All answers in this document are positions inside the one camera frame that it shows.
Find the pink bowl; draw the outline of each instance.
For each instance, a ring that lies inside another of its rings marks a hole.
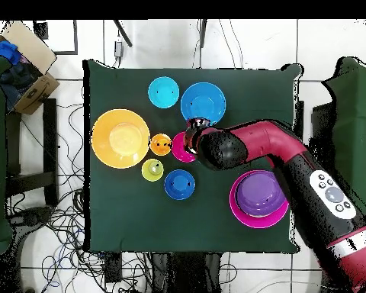
[[[172,140],[172,154],[181,162],[189,163],[195,161],[193,154],[185,151],[185,132],[177,134]]]
[[[277,222],[279,222],[287,212],[289,208],[289,203],[285,201],[282,206],[279,207],[276,211],[272,212],[268,216],[265,217],[253,217],[250,214],[246,214],[242,211],[237,202],[236,202],[236,190],[239,183],[249,174],[255,173],[258,170],[249,171],[247,173],[242,174],[232,185],[230,189],[229,195],[229,204],[230,209],[232,210],[235,217],[242,223],[251,228],[268,228],[274,226]]]

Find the orange bowl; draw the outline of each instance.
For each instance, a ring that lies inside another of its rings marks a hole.
[[[167,155],[171,151],[171,138],[165,134],[157,134],[150,141],[150,149],[157,156]]]
[[[91,145],[104,164],[127,169],[148,153],[150,132],[146,122],[135,112],[114,109],[100,116],[92,128]]]

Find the light blue plate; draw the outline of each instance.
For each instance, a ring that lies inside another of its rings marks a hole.
[[[180,109],[186,121],[193,118],[206,118],[211,125],[214,125],[225,113],[225,96],[214,84],[195,83],[181,97]]]
[[[148,96],[157,108],[170,108],[179,99],[178,84],[167,76],[154,79],[150,83]]]
[[[164,189],[169,197],[175,200],[184,200],[193,194],[195,180],[189,172],[176,169],[166,176]]]

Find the green table surface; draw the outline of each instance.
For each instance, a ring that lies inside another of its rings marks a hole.
[[[217,85],[226,97],[226,113],[217,127],[230,127],[261,118],[293,123],[297,100],[295,79],[300,66],[283,70],[236,69],[110,69],[88,61],[90,129],[100,115],[114,108],[139,114],[151,136],[164,133],[173,138],[185,130],[180,98],[171,108],[159,109],[148,98],[148,87],[160,76],[173,78],[180,97],[196,82]],[[229,206],[230,188],[250,169],[270,169],[266,159],[217,172],[198,161],[179,162],[172,153],[155,156],[149,150],[144,160],[129,169],[103,164],[90,148],[90,250],[92,251],[246,251],[295,253],[290,236],[290,212],[276,225],[252,229],[242,225]],[[146,159],[157,158],[164,175],[147,182],[141,175]],[[185,169],[195,179],[194,194],[175,201],[167,196],[164,180],[174,169]]]
[[[350,186],[350,198],[366,214],[366,65],[343,57],[324,84],[336,106],[335,168]]]

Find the yellow bowl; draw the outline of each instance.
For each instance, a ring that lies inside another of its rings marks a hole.
[[[167,155],[171,151],[171,138],[165,134],[157,134],[150,141],[150,149],[157,156]]]
[[[164,167],[157,159],[148,159],[143,163],[141,173],[146,180],[154,182],[161,179]]]
[[[92,128],[91,145],[104,164],[127,169],[148,153],[150,132],[146,122],[135,112],[114,109],[100,116]]]

